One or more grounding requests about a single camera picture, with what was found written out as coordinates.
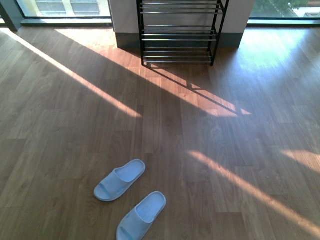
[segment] tree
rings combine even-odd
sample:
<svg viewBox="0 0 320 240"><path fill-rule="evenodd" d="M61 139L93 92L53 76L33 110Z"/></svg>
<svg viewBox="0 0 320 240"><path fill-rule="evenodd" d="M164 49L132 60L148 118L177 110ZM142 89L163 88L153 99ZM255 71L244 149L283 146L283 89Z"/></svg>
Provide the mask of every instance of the tree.
<svg viewBox="0 0 320 240"><path fill-rule="evenodd" d="M309 0L255 0L251 17L294 17L290 10L305 7Z"/></svg>

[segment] slipper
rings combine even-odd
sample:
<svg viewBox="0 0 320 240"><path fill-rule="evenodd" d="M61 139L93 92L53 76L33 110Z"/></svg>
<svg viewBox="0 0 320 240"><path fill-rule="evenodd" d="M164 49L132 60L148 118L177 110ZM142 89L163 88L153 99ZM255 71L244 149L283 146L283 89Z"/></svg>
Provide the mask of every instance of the slipper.
<svg viewBox="0 0 320 240"><path fill-rule="evenodd" d="M118 199L144 173L145 169L146 165L139 159L114 169L95 187L95 197L104 202Z"/></svg>
<svg viewBox="0 0 320 240"><path fill-rule="evenodd" d="M117 240L141 240L159 213L166 206L166 197L159 191L150 193L120 222Z"/></svg>

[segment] glass window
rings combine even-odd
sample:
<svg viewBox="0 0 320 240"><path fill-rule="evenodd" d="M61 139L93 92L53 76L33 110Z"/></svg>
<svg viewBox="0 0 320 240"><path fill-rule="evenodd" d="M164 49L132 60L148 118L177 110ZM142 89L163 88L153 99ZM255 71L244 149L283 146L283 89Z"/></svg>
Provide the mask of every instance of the glass window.
<svg viewBox="0 0 320 240"><path fill-rule="evenodd" d="M255 0L251 18L320 18L320 0Z"/></svg>
<svg viewBox="0 0 320 240"><path fill-rule="evenodd" d="M17 0L26 17L110 17L108 0Z"/></svg>

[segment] wooden floor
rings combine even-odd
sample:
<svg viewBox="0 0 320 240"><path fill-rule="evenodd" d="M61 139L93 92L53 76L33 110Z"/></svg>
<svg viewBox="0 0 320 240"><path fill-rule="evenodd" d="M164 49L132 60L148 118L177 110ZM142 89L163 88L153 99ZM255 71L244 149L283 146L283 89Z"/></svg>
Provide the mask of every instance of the wooden floor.
<svg viewBox="0 0 320 240"><path fill-rule="evenodd" d="M142 67L97 28L0 28L0 56L1 240L114 240L153 191L146 240L320 239L320 28L249 28L213 67Z"/></svg>

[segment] shoe rack shelf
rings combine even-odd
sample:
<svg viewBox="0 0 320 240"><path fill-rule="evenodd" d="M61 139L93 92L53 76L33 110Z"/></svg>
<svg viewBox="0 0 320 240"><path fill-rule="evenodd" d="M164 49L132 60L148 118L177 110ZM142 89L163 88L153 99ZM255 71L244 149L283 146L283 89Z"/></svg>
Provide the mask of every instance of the shoe rack shelf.
<svg viewBox="0 0 320 240"><path fill-rule="evenodd" d="M229 0L136 0L141 64L210 64Z"/></svg>

